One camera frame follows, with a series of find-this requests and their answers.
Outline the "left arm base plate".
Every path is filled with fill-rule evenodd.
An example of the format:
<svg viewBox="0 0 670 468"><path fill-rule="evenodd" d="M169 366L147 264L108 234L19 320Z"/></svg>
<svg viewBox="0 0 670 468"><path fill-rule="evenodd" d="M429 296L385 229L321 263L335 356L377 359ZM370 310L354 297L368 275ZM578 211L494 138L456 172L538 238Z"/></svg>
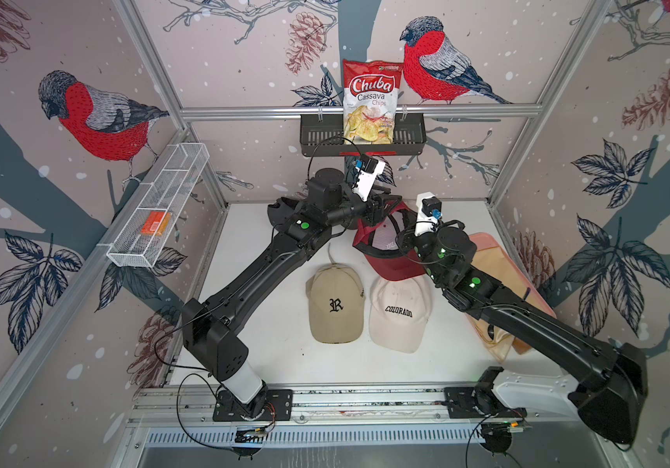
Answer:
<svg viewBox="0 0 670 468"><path fill-rule="evenodd" d="M249 403L241 403L229 390L220 389L212 415L214 422L289 421L293 404L290 389L263 388Z"/></svg>

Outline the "cream Colorado baseball cap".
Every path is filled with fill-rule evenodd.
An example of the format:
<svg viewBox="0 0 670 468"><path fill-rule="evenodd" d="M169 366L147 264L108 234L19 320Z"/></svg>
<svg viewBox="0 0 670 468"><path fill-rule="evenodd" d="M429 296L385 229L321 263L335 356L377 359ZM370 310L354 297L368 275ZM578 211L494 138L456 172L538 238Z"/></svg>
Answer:
<svg viewBox="0 0 670 468"><path fill-rule="evenodd" d="M393 351L415 353L432 315L432 286L427 277L379 278L372 286L370 303L371 340Z"/></svg>

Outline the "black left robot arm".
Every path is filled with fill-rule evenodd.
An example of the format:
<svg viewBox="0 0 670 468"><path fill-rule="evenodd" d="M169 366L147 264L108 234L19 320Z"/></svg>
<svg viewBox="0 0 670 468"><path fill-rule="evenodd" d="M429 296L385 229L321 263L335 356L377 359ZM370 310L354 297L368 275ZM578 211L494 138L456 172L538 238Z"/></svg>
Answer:
<svg viewBox="0 0 670 468"><path fill-rule="evenodd" d="M225 288L205 301L188 300L182 310L182 342L230 393L247 418L267 405L267 384L247 363L249 350L238 334L258 306L293 271L333 237L333 229L358 223L374 226L399 206L390 189L373 187L366 175L350 186L336 169L317 171L308 195L282 197L269 207L273 226L268 247Z"/></svg>

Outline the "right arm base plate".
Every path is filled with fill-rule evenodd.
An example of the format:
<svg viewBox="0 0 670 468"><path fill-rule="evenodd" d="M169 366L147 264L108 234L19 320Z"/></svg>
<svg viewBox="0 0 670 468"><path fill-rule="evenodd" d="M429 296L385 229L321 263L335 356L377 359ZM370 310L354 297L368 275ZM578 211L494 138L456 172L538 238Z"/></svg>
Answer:
<svg viewBox="0 0 670 468"><path fill-rule="evenodd" d="M492 390L478 387L446 387L443 390L444 405L448 408L451 419L510 417L523 419L527 417L524 408L506 406Z"/></svg>

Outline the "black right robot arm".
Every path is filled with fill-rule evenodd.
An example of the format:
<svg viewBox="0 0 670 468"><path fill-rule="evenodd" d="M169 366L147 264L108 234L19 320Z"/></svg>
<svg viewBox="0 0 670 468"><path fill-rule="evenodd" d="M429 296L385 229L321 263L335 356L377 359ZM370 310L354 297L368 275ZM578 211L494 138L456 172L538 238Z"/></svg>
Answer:
<svg viewBox="0 0 670 468"><path fill-rule="evenodd" d="M635 441L648 396L641 349L588 337L473 266L477 245L462 222L417 222L399 233L397 247L424 268L455 309L521 339L576 379L568 399L588 428L616 444Z"/></svg>

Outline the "khaki baseball cap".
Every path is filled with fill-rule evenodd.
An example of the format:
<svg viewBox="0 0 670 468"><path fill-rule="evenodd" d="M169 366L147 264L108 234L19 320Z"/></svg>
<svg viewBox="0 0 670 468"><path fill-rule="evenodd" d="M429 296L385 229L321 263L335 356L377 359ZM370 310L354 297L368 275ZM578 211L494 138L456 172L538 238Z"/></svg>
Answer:
<svg viewBox="0 0 670 468"><path fill-rule="evenodd" d="M365 290L352 267L337 262L327 248L329 264L307 281L309 325L313 338L323 344L345 344L362 336Z"/></svg>

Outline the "red baseball cap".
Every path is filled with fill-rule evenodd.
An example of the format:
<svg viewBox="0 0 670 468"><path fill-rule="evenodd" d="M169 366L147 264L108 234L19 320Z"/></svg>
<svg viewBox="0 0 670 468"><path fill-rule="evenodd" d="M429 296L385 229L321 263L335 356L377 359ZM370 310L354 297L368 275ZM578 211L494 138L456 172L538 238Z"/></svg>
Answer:
<svg viewBox="0 0 670 468"><path fill-rule="evenodd" d="M425 274L416 253L407 255L399 249L397 237L405 228L414 227L417 214L400 202L376 226L358 221L353 247L361 252L374 271L388 281L403 281Z"/></svg>

